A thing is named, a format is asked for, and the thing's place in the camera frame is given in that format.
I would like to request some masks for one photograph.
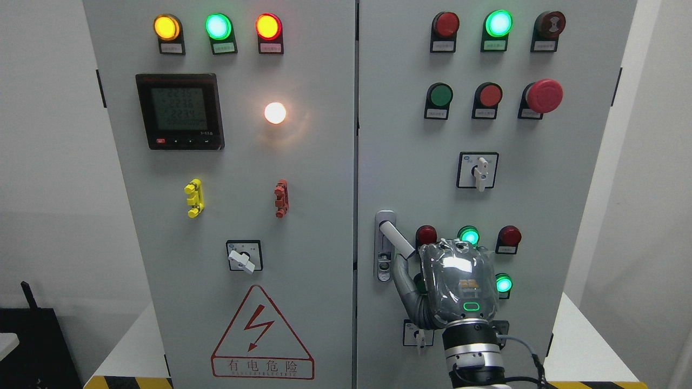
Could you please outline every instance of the red terminal block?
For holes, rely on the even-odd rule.
[[[437,231],[435,227],[425,225],[418,228],[416,231],[416,249],[424,244],[432,244],[437,242]]]
[[[274,206],[276,209],[276,217],[282,219],[289,212],[289,184],[286,180],[279,180],[274,188],[276,200]]]
[[[498,233],[498,243],[495,245],[497,254],[516,254],[521,242],[521,232],[515,226],[502,227]]]

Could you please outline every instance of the warning sign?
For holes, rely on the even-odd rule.
[[[315,379],[315,361],[264,289],[245,295],[212,354],[214,377]]]

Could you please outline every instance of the cable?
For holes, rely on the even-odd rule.
[[[538,386],[538,389],[543,389],[547,387],[547,380],[545,378],[545,368],[543,367],[543,364],[540,362],[540,359],[538,359],[538,354],[534,350],[533,347],[531,347],[528,342],[524,341],[523,339],[517,338],[516,336],[511,336],[511,335],[499,335],[498,334],[498,340],[510,340],[510,341],[515,341],[523,344],[526,346],[527,349],[529,349],[529,352],[531,353],[531,359],[534,360],[534,365],[536,366],[536,369],[538,371],[538,380],[540,380],[540,383],[536,383]]]

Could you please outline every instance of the lightning bolt symbol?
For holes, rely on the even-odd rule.
[[[266,323],[253,324],[255,319],[262,313],[262,311],[264,311],[264,305],[260,304],[259,306],[257,306],[257,309],[255,309],[255,313],[253,314],[253,317],[250,318],[250,321],[248,321],[248,324],[245,324],[245,330],[246,331],[248,329],[265,326],[264,330],[262,331],[261,334],[259,334],[257,339],[255,339],[255,341],[250,343],[250,345],[248,346],[248,352],[254,350],[257,347],[257,342],[260,341],[260,339],[264,336],[264,334],[269,329],[269,327],[271,327],[271,325],[274,324],[274,320],[268,321]]]

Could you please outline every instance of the gray metal panel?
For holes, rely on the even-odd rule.
[[[510,333],[547,350],[579,221],[617,80],[635,0],[458,1],[361,0],[360,125],[358,137],[358,387],[447,388],[441,337],[418,356],[401,346],[406,316],[393,283],[374,279],[374,216],[397,212],[397,226],[414,239],[432,224],[438,236],[479,228],[495,248],[508,224],[523,234],[517,255],[498,255],[495,269],[515,282],[497,319]],[[481,53],[482,23],[504,8],[514,16],[506,53]],[[567,28],[557,53],[530,53],[536,17],[560,10]],[[438,12],[461,19],[454,54],[430,54],[430,24]],[[523,89],[558,80],[562,105],[540,121],[518,120]],[[428,87],[454,91],[449,120],[424,120]],[[473,94],[483,82],[504,91],[497,120],[471,120]],[[493,189],[457,189],[459,152],[499,152]],[[502,352],[508,375],[536,374],[528,352]],[[522,388],[521,384],[513,387]]]
[[[176,388],[349,388],[354,2],[86,0],[84,7]],[[238,54],[211,54],[204,30],[211,12],[230,17]],[[257,53],[254,21],[263,12],[284,24],[284,55]],[[186,56],[158,53],[152,22],[160,13],[181,20]],[[226,148],[149,150],[135,74],[206,72],[219,82]],[[274,100],[288,110],[277,127],[263,117]],[[183,187],[195,177],[206,209],[188,219]],[[291,200],[281,220],[273,206],[279,179]],[[229,272],[227,239],[260,239],[264,270]],[[313,381],[212,376],[211,354],[252,284],[264,287],[310,351]]]

